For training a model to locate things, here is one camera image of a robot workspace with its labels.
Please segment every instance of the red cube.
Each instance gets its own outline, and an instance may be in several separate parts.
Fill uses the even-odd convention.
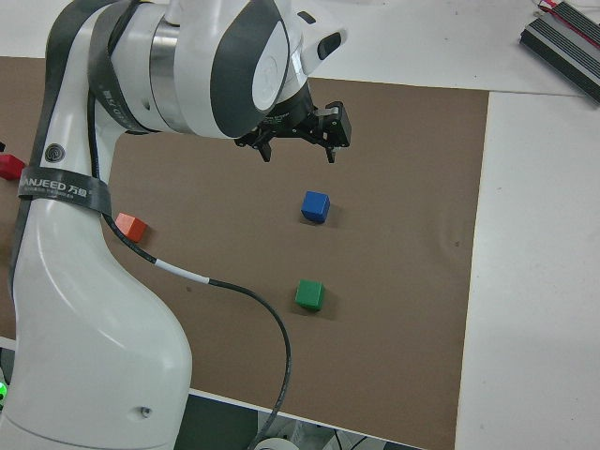
[[[119,213],[115,223],[127,239],[136,243],[142,240],[143,232],[145,232],[147,227],[147,225],[137,217],[128,216],[123,213]]]
[[[5,180],[21,178],[25,163],[12,155],[0,155],[0,177]]]

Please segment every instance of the brown board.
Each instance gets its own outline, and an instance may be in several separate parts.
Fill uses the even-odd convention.
[[[328,164],[320,147],[274,141],[269,164],[249,148],[195,136],[124,136],[112,166],[113,212],[148,226],[160,259],[261,293],[293,345],[283,410],[423,447],[454,447],[473,228],[488,93],[311,81],[340,99],[352,146]],[[0,141],[29,159],[43,61],[0,58]],[[18,202],[0,180],[0,283]],[[329,195],[323,225],[302,218],[307,190]],[[192,387],[270,407],[284,353],[272,318],[234,292],[163,273],[106,233],[115,257],[183,325]],[[294,303],[301,278],[325,286],[323,309]],[[0,291],[0,336],[14,311]]]

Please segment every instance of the blue cube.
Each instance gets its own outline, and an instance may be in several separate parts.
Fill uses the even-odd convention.
[[[329,196],[321,192],[307,191],[302,203],[302,215],[316,223],[324,223],[329,212]]]

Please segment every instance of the cube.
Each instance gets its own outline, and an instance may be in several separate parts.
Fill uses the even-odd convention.
[[[0,177],[5,180],[21,178],[25,163],[12,155],[0,155]]]
[[[119,230],[121,230],[121,233],[124,234],[127,239],[135,243],[142,240],[143,232],[145,232],[147,227],[147,225],[137,217],[123,213],[119,213],[115,223]]]
[[[325,287],[319,281],[301,279],[296,291],[296,303],[302,308],[320,311],[323,307]]]
[[[329,196],[309,190],[302,203],[302,215],[316,223],[324,223],[329,212]]]

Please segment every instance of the red wire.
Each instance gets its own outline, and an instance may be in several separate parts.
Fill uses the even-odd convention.
[[[585,33],[583,33],[581,30],[579,30],[578,28],[576,28],[575,26],[573,26],[571,23],[569,23],[568,21],[566,21],[565,19],[563,19],[558,12],[556,12],[553,9],[550,9],[549,7],[542,7],[542,6],[540,6],[539,8],[542,9],[544,12],[549,12],[550,14],[552,14],[554,17],[556,17],[558,20],[560,20],[566,26],[568,26],[571,30],[575,31],[582,38],[584,38],[585,40],[587,40],[588,42],[590,42],[596,49],[600,49],[600,44],[598,44],[591,37],[589,37],[588,35],[586,35]]]

